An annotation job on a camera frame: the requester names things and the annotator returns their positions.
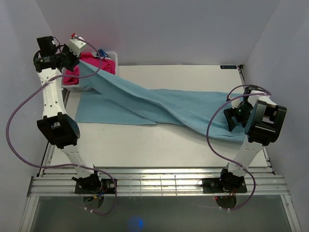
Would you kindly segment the light blue trousers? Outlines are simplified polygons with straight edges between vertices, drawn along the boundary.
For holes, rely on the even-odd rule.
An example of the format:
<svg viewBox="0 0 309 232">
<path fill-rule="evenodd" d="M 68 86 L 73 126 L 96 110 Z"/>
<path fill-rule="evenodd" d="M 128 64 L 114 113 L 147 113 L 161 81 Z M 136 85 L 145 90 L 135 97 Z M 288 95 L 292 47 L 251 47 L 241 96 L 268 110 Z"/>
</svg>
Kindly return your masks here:
<svg viewBox="0 0 309 232">
<path fill-rule="evenodd" d="M 86 62 L 79 64 L 81 94 L 75 120 L 78 123 L 119 125 L 173 124 L 185 126 L 210 138 L 241 143 L 244 128 L 228 130 L 219 112 L 224 92 L 147 89 Z"/>
</svg>

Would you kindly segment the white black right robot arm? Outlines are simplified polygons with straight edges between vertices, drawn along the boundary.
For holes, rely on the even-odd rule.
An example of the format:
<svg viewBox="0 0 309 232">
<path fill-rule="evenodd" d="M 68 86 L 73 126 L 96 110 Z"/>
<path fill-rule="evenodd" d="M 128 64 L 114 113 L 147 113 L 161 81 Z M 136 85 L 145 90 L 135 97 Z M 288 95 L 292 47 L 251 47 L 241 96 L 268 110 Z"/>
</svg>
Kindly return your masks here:
<svg viewBox="0 0 309 232">
<path fill-rule="evenodd" d="M 273 102 L 270 94 L 258 86 L 247 85 L 244 95 L 240 102 L 224 110 L 229 131 L 240 123 L 245 139 L 233 161 L 221 171 L 218 186 L 223 192 L 236 192 L 245 186 L 245 169 L 264 147 L 278 139 L 287 112 L 286 107 Z"/>
</svg>

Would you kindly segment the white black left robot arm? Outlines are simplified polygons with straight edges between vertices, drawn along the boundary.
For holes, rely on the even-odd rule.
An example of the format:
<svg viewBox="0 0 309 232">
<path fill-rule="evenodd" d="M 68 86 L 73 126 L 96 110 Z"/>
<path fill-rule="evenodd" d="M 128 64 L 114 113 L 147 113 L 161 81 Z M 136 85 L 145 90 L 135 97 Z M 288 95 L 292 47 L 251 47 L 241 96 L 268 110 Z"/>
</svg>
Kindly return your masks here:
<svg viewBox="0 0 309 232">
<path fill-rule="evenodd" d="M 80 155 L 78 124 L 67 114 L 62 97 L 62 70 L 72 71 L 79 64 L 81 52 L 87 44 L 83 38 L 72 35 L 67 44 L 56 45 L 52 36 L 37 38 L 39 51 L 33 63 L 43 87 L 43 114 L 37 121 L 38 129 L 48 142 L 60 149 L 75 164 L 77 176 L 73 180 L 83 190 L 97 193 L 102 180 L 94 166 Z"/>
</svg>

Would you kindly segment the pink garment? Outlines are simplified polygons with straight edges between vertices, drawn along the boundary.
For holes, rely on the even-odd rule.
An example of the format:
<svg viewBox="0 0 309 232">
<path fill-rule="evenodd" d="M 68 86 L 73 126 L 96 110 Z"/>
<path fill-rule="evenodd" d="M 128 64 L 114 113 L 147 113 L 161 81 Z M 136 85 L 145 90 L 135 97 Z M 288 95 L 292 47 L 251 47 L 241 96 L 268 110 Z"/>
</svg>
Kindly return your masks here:
<svg viewBox="0 0 309 232">
<path fill-rule="evenodd" d="M 112 60 L 111 58 L 105 58 L 102 59 L 102 62 L 100 63 L 99 57 L 98 56 L 94 56 L 92 53 L 90 52 L 83 52 L 81 53 L 80 56 L 80 64 L 77 65 L 73 71 L 69 71 L 69 70 L 65 70 L 65 74 L 68 75 L 74 75 L 74 76 L 80 76 L 80 68 L 79 66 L 81 66 L 81 61 L 84 61 L 85 63 L 88 63 L 92 66 L 95 67 L 100 67 L 102 70 L 111 73 L 111 74 L 115 74 L 115 61 Z"/>
</svg>

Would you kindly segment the white plastic laundry basket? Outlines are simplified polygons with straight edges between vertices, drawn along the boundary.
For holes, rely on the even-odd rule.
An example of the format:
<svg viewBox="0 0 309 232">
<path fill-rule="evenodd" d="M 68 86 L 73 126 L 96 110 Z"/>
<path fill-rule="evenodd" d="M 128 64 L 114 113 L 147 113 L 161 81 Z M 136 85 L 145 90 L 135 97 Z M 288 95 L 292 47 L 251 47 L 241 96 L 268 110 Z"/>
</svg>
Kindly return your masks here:
<svg viewBox="0 0 309 232">
<path fill-rule="evenodd" d="M 99 66 L 99 56 L 102 59 L 101 69 L 111 74 L 117 75 L 118 71 L 118 57 L 115 52 L 105 52 L 102 49 L 95 52 L 83 52 L 80 60 L 95 67 Z M 89 86 L 81 86 L 77 78 L 64 77 L 62 80 L 62 87 L 71 92 L 92 91 L 93 88 Z"/>
</svg>

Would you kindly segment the blue white patterned garment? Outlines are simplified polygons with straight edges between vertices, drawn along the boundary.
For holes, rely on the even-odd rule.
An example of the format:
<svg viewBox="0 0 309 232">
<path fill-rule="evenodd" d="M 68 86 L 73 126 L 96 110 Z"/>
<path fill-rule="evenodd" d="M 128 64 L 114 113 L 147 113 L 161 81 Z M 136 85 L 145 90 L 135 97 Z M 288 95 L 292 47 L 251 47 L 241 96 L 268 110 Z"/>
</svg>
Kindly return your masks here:
<svg viewBox="0 0 309 232">
<path fill-rule="evenodd" d="M 110 56 L 102 49 L 99 49 L 97 55 L 100 56 L 102 59 L 109 58 Z"/>
</svg>

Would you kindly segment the dark table label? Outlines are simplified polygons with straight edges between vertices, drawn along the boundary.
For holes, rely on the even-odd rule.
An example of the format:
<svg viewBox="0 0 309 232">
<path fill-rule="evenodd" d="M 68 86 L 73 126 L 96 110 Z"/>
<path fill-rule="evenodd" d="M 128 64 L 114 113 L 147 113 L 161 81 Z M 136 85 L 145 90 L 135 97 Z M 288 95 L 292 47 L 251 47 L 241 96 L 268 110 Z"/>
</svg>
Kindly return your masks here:
<svg viewBox="0 0 309 232">
<path fill-rule="evenodd" d="M 237 66 L 236 65 L 220 65 L 220 68 L 224 70 L 230 70 L 230 69 L 237 69 Z"/>
</svg>

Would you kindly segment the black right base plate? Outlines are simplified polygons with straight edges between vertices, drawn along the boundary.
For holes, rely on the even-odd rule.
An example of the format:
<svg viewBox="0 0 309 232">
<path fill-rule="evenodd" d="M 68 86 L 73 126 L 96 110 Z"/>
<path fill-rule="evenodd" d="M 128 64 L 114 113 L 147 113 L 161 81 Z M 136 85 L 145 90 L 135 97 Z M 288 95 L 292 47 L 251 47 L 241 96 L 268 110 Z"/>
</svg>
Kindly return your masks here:
<svg viewBox="0 0 309 232">
<path fill-rule="evenodd" d="M 222 178 L 203 178 L 202 187 L 204 193 L 247 193 L 247 187 L 243 177 L 236 181 L 223 180 Z"/>
</svg>

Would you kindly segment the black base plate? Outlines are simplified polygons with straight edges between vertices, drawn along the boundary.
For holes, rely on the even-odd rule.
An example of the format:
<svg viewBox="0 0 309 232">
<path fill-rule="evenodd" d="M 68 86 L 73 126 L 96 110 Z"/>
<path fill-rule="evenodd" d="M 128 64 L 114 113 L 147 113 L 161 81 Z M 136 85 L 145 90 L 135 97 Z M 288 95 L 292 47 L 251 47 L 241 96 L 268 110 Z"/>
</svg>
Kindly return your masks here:
<svg viewBox="0 0 309 232">
<path fill-rule="evenodd" d="M 204 193 L 247 193 L 247 187 L 243 177 L 236 181 L 223 180 L 222 178 L 203 178 L 202 187 Z"/>
<path fill-rule="evenodd" d="M 115 183 L 111 179 L 103 178 L 101 179 L 101 189 L 98 191 L 89 191 L 83 189 L 79 184 L 76 183 L 75 185 L 75 194 L 115 194 L 115 188 L 117 187 L 118 179 L 114 179 Z"/>
</svg>

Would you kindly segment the aluminium rail frame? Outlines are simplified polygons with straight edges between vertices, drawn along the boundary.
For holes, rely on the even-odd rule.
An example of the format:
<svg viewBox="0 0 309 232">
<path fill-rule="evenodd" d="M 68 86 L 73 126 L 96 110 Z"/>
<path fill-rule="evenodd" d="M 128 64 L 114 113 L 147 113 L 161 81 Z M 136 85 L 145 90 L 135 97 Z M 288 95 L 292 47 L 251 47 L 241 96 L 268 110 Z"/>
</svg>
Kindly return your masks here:
<svg viewBox="0 0 309 232">
<path fill-rule="evenodd" d="M 201 196 L 200 179 L 218 177 L 220 168 L 108 168 L 118 179 L 117 192 L 122 197 Z M 279 195 L 292 231 L 301 231 L 284 176 L 274 174 L 270 166 L 249 168 L 256 181 L 255 195 Z M 41 196 L 75 196 L 76 175 L 73 168 L 43 169 L 32 178 L 20 227 L 29 232 Z"/>
</svg>

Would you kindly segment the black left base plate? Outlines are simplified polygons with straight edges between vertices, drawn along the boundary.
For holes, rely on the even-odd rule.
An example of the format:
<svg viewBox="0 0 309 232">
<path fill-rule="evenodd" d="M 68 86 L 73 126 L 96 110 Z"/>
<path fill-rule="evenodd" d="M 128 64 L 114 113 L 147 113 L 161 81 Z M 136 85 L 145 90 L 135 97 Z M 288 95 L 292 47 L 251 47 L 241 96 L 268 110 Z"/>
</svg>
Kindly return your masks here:
<svg viewBox="0 0 309 232">
<path fill-rule="evenodd" d="M 79 184 L 76 183 L 75 185 L 75 194 L 115 194 L 115 188 L 117 187 L 118 179 L 114 179 L 115 183 L 111 179 L 103 178 L 101 179 L 101 189 L 98 191 L 89 191 L 83 189 Z"/>
</svg>

